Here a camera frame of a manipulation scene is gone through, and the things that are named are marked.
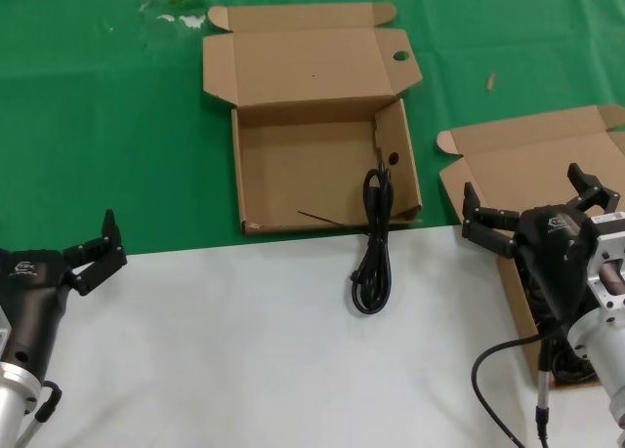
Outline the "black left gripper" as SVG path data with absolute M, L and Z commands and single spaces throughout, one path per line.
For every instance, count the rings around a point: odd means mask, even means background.
M 47 373 L 69 285 L 87 296 L 127 264 L 114 213 L 101 236 L 65 249 L 1 252 L 1 308 L 11 331 L 1 360 L 33 376 Z

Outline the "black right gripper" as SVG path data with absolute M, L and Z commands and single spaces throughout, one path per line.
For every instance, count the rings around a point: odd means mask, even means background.
M 620 194 L 571 163 L 567 177 L 577 192 L 566 205 L 580 212 L 599 206 L 616 212 Z M 464 185 L 462 236 L 486 250 L 512 259 L 517 249 L 557 320 L 573 322 L 586 294 L 588 247 L 579 240 L 582 214 L 564 205 L 522 212 L 482 207 L 471 183 Z

